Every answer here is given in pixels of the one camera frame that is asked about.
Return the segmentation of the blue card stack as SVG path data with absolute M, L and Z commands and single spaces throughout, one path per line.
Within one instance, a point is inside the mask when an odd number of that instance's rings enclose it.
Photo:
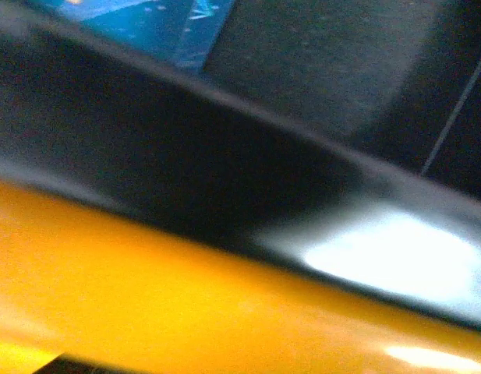
M 229 0 L 40 1 L 59 16 L 190 72 L 200 72 L 234 5 Z

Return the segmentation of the yellow bin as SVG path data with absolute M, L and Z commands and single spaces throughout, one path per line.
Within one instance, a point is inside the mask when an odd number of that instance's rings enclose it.
M 0 181 L 0 373 L 481 373 L 481 335 Z

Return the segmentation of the black bin with blue cards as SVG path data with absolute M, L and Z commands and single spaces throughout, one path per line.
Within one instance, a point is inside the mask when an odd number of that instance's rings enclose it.
M 23 1 L 0 178 L 481 333 L 481 201 Z

